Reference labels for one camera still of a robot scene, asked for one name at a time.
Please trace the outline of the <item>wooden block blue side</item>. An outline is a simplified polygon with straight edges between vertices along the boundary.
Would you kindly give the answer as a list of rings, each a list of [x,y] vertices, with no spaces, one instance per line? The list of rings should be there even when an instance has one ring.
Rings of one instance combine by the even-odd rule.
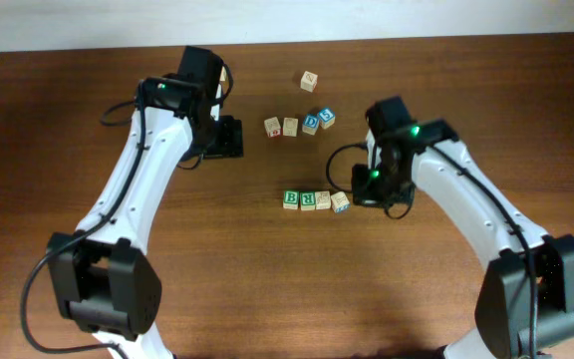
[[[330,196],[332,210],[334,213],[345,211],[351,205],[347,195],[343,191],[338,191]]]

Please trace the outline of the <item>wooden block green letter R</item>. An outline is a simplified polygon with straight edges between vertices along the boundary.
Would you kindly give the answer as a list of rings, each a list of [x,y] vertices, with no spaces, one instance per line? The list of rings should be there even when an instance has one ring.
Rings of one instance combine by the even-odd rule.
[[[300,193],[300,207],[303,211],[316,209],[316,195],[313,191],[302,191]]]

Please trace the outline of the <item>wooden block green letter B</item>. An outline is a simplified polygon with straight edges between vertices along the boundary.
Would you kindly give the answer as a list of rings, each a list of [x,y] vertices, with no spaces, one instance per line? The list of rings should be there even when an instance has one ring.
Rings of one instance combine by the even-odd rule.
[[[299,209],[300,193],[295,190],[285,190],[283,195],[283,207],[285,209]]]

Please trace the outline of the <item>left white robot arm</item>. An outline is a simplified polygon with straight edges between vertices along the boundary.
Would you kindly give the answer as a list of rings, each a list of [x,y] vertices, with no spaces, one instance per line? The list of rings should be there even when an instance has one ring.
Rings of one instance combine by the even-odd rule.
[[[73,233],[54,233],[47,267],[61,316],[115,358],[170,358],[155,325],[162,284],[146,258],[171,175],[183,162],[239,157],[242,139],[220,110],[233,81],[169,74],[139,82],[129,137],[97,202]]]

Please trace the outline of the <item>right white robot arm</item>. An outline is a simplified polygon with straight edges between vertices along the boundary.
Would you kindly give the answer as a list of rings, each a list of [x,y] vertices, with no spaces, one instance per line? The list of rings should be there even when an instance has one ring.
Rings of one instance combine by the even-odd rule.
[[[416,191],[445,212],[485,274],[474,327],[440,358],[542,358],[574,338],[574,236],[551,236],[485,176],[443,120],[371,119],[369,161],[356,165],[357,205],[411,205]]]

